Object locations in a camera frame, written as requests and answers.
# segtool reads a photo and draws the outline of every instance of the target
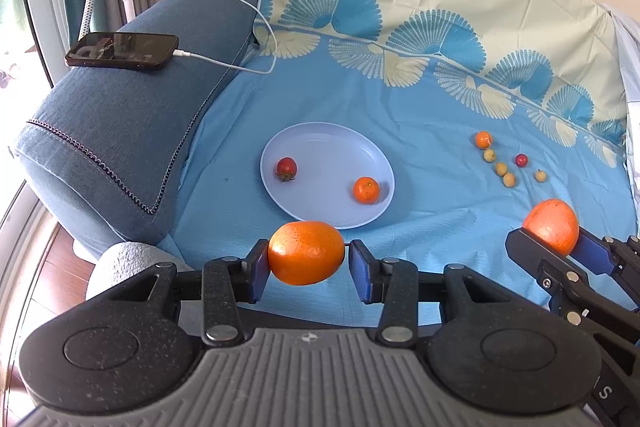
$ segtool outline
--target plate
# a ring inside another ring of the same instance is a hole
[[[289,156],[298,166],[293,181],[283,182],[275,167]],[[324,221],[336,229],[370,223],[389,206],[396,182],[380,149],[362,134],[334,123],[299,123],[276,134],[262,151],[260,175],[278,206],[300,221]],[[373,204],[358,203],[353,184],[370,176],[380,185]]]

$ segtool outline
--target red fruit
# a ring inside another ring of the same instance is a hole
[[[290,182],[296,177],[298,172],[298,166],[293,161],[293,158],[283,158],[276,165],[276,176],[280,178],[280,181]]]
[[[526,154],[520,153],[515,157],[514,162],[518,167],[526,167],[527,163],[529,163],[529,158],[527,158]]]

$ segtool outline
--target orange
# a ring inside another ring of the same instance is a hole
[[[560,200],[546,200],[534,206],[522,227],[560,255],[571,253],[580,234],[575,212]]]
[[[493,137],[487,131],[480,131],[476,134],[476,145],[478,149],[489,149],[493,142]]]
[[[282,225],[269,241],[269,266],[282,282],[315,284],[331,276],[344,260],[340,232],[321,221]]]
[[[380,197],[380,186],[368,176],[358,178],[353,184],[353,197],[360,203],[375,203]]]

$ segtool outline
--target phone screen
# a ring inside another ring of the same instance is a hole
[[[65,59],[69,66],[157,69],[177,47],[175,35],[95,32],[76,42]]]

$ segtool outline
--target denim fabric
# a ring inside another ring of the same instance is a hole
[[[123,30],[175,34],[180,49],[237,64],[254,17],[236,0],[162,0]],[[151,72],[74,68],[21,132],[15,155],[38,197],[94,255],[119,241],[155,245],[172,225],[200,118],[234,76],[187,57]]]

